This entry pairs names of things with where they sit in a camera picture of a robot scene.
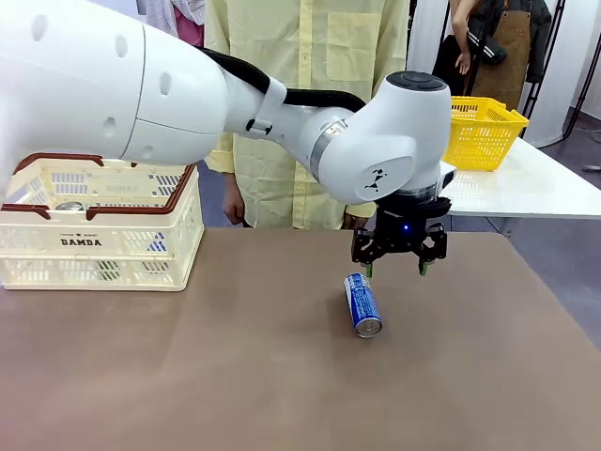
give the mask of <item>brown apron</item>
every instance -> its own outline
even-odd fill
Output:
[[[482,65],[478,70],[471,95],[489,97],[516,110],[522,96],[530,60],[530,17],[528,11],[505,11],[495,32],[495,40],[507,52],[497,66]]]

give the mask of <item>robot logo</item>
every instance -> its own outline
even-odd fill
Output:
[[[373,188],[374,190],[376,190],[376,193],[379,193],[378,181],[384,179],[385,177],[388,177],[388,174],[385,174],[382,169],[376,169],[374,171],[374,174],[376,174],[376,179],[374,180],[374,183],[372,183],[371,185],[365,185],[365,189]]]

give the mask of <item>white basket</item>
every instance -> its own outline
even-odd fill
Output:
[[[53,210],[69,201],[85,210]],[[0,279],[7,289],[181,291],[203,231],[195,166],[34,155],[0,211]]]

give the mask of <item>plastic basket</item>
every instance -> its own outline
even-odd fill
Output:
[[[67,201],[85,210],[53,210]],[[0,211],[0,278],[7,289],[180,291],[203,231],[194,165],[34,155]]]
[[[493,99],[453,97],[449,147],[443,160],[466,171],[494,171],[529,121]]]

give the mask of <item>blue can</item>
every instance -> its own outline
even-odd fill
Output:
[[[382,330],[382,319],[369,280],[355,272],[345,279],[348,308],[355,332],[361,338],[371,338]]]

